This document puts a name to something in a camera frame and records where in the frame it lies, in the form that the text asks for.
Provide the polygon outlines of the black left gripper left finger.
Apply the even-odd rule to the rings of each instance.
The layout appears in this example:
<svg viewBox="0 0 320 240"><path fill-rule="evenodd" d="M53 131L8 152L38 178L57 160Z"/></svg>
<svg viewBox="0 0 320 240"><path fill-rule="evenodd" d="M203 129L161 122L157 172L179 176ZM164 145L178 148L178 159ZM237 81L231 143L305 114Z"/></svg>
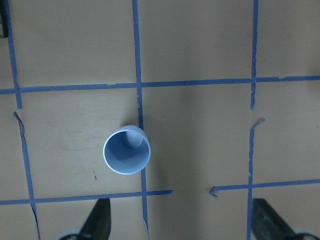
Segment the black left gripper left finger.
<svg viewBox="0 0 320 240"><path fill-rule="evenodd" d="M111 202L100 198L84 222L79 237L81 240L108 240L111 233Z"/></svg>

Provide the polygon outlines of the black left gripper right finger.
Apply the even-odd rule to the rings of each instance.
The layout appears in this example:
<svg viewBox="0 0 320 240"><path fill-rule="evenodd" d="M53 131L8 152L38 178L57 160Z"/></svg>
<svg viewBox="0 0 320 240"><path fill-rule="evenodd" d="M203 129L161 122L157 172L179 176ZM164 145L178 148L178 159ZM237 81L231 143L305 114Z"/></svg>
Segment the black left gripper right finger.
<svg viewBox="0 0 320 240"><path fill-rule="evenodd" d="M252 200L251 230L257 240L285 240L293 236L292 228L264 198Z"/></svg>

